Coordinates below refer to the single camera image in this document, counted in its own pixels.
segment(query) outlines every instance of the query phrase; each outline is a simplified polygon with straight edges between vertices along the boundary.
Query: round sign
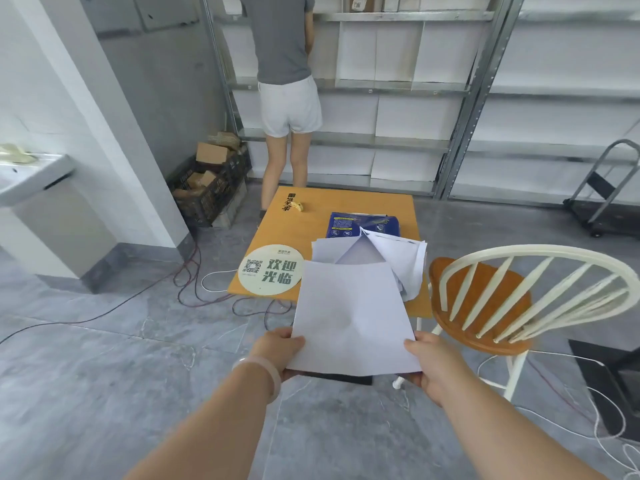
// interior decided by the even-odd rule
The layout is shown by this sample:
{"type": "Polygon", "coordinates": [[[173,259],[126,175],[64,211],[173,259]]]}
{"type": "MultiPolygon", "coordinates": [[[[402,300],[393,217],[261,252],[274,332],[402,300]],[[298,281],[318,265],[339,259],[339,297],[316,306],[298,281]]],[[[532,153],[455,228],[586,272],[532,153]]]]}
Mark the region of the round sign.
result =
{"type": "Polygon", "coordinates": [[[283,244],[270,244],[249,253],[240,263],[238,279],[250,293],[270,296],[293,288],[302,278],[305,259],[283,244]]]}

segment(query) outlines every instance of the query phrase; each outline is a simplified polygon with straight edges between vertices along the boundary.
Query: chair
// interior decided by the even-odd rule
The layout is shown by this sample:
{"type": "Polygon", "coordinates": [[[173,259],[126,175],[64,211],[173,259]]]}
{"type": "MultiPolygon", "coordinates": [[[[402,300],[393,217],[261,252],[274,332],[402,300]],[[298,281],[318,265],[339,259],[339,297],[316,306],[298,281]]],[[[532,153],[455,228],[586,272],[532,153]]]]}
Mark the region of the chair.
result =
{"type": "MultiPolygon", "coordinates": [[[[436,258],[429,266],[431,306],[438,325],[475,350],[506,358],[506,385],[483,379],[504,389],[511,400],[533,339],[547,330],[604,320],[618,315],[640,300],[640,280],[628,265],[610,256],[570,246],[526,244],[471,253],[459,259],[436,258]],[[509,267],[516,257],[543,257],[526,277],[509,267]],[[499,267],[483,263],[504,261],[499,267]],[[582,263],[535,303],[531,288],[554,259],[582,263]],[[596,284],[569,297],[566,293],[588,270],[603,268],[607,275],[596,284]],[[553,302],[561,304],[551,306],[553,302]]],[[[396,389],[403,382],[394,382],[396,389]]]]}

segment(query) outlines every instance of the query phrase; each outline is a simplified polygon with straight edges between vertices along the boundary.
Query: qr code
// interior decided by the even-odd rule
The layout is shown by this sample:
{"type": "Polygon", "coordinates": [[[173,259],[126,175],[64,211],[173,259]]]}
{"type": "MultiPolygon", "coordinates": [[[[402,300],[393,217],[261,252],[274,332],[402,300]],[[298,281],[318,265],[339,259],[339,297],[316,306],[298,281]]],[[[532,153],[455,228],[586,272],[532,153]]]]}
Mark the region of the qr code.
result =
{"type": "Polygon", "coordinates": [[[243,271],[245,273],[258,273],[260,271],[260,266],[262,265],[262,261],[247,259],[244,264],[243,271]]]}

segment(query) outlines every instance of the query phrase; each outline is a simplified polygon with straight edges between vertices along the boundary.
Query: white shorts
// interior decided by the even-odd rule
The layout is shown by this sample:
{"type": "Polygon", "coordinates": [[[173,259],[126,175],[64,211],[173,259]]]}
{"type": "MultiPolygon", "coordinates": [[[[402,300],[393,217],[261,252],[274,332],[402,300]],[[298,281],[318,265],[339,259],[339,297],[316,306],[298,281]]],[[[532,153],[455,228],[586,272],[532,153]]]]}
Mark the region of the white shorts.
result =
{"type": "Polygon", "coordinates": [[[311,133],[322,126],[318,88],[312,76],[290,84],[258,82],[262,129],[275,138],[293,133],[311,133]]]}

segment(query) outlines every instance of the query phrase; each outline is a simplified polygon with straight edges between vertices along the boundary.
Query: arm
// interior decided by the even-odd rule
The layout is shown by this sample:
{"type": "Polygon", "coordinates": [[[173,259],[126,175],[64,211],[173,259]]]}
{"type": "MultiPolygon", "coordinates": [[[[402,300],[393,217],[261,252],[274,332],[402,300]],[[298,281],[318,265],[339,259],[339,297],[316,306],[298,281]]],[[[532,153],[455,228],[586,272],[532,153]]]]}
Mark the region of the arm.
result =
{"type": "MultiPolygon", "coordinates": [[[[291,339],[291,328],[267,332],[250,356],[266,358],[285,371],[305,343],[291,339]]],[[[256,363],[241,363],[213,396],[142,460],[125,480],[240,480],[249,475],[264,424],[273,380],[256,363]]]]}
{"type": "Polygon", "coordinates": [[[443,407],[481,478],[604,480],[478,379],[446,341],[430,333],[415,336],[405,347],[424,373],[408,379],[443,407]]]}
{"type": "Polygon", "coordinates": [[[314,14],[312,11],[305,13],[305,52],[311,54],[314,47],[314,14]]]}

